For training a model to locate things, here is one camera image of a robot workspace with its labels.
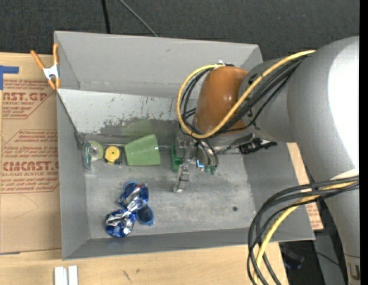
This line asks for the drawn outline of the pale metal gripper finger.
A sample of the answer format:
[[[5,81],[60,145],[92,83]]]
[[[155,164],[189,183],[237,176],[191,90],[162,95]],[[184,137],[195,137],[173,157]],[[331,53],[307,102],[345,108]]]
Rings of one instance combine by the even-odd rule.
[[[177,180],[173,186],[173,192],[179,193],[185,191],[188,187],[190,177],[190,167],[187,163],[181,164],[178,168]]]
[[[192,138],[191,137],[176,137],[175,140],[175,155],[178,158],[183,159],[186,152],[190,151],[192,148]]]

